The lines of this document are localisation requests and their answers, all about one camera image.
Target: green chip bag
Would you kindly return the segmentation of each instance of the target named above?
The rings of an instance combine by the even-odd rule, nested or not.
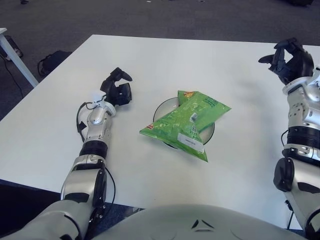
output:
[[[148,125],[140,133],[208,162],[198,129],[205,129],[230,108],[200,92],[184,93],[187,92],[178,92],[180,107]]]

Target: black bag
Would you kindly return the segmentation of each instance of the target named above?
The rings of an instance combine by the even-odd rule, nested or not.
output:
[[[289,0],[293,5],[307,6],[308,4],[312,4],[314,0]]]
[[[4,36],[5,39],[8,41],[8,43],[11,45],[11,47],[13,48],[13,50],[16,52],[16,54],[22,58],[24,56],[24,54],[22,53],[22,51],[20,50],[20,48],[18,47],[18,45],[15,43],[15,41],[12,39],[11,36]],[[2,55],[5,59],[7,59],[8,61],[11,61],[10,57],[8,57],[7,53],[5,52],[5,50],[0,46],[0,55]]]
[[[55,70],[56,67],[58,67],[67,57],[69,57],[70,54],[72,54],[72,51],[59,50],[40,60],[37,64],[39,75],[41,77],[47,76],[49,73]]]

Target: backpack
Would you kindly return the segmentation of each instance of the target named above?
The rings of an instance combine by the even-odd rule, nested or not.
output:
[[[44,59],[40,60],[37,64],[37,70],[41,77],[49,75],[56,67],[58,67],[69,55],[72,54],[72,51],[56,51],[52,54],[49,54]]]

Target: table leg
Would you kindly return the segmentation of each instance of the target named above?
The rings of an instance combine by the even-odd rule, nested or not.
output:
[[[35,88],[39,83],[36,78],[32,75],[29,69],[26,67],[24,62],[17,55],[15,50],[11,47],[7,39],[3,34],[0,34],[0,46],[6,52],[6,54],[10,57],[12,62],[16,65],[16,67],[20,70],[20,72],[25,76],[25,78],[29,81],[29,83]]]

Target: white label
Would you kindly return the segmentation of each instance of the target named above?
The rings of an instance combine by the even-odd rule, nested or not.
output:
[[[178,138],[177,140],[184,144],[184,145],[187,145],[188,147],[198,151],[198,152],[201,152],[203,153],[205,151],[205,148],[204,148],[204,145],[202,144],[202,142],[200,141],[197,141],[191,137],[188,137],[186,135],[183,135],[181,133],[178,133]]]

